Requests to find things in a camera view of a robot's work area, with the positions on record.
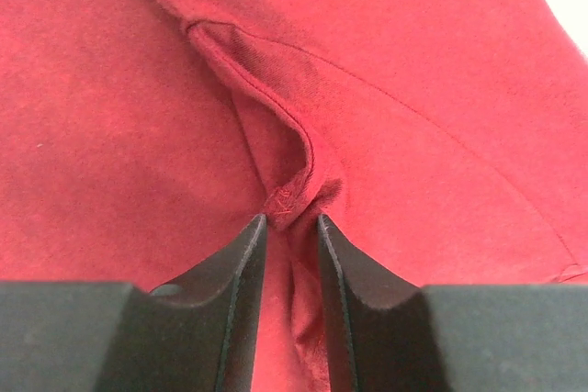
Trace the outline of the dark red t-shirt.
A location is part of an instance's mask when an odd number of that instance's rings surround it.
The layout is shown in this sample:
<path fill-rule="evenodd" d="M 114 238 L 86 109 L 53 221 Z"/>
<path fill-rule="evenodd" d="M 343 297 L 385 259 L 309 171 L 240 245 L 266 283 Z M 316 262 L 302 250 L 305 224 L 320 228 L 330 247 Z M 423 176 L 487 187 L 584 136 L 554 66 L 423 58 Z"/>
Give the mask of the dark red t-shirt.
<path fill-rule="evenodd" d="M 256 391 L 328 389 L 316 219 L 417 285 L 587 279 L 544 0 L 1 0 L 1 276 L 160 285 L 269 223 Z"/>

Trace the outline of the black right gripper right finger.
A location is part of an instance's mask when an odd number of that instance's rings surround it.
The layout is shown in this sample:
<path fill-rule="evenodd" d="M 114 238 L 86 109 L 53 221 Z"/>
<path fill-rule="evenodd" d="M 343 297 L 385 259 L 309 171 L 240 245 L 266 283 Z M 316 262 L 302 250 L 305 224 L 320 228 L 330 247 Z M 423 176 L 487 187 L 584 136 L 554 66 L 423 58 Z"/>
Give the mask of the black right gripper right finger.
<path fill-rule="evenodd" d="M 415 286 L 317 223 L 334 391 L 584 391 L 583 285 Z"/>

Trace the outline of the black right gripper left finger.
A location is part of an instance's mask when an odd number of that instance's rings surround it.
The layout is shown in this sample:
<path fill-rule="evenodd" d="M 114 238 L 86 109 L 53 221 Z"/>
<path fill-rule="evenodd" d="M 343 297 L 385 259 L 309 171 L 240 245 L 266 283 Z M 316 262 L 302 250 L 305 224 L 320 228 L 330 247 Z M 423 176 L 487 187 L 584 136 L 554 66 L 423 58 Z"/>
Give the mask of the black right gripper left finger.
<path fill-rule="evenodd" d="M 247 391 L 266 218 L 144 292 L 114 282 L 4 282 L 4 391 Z"/>

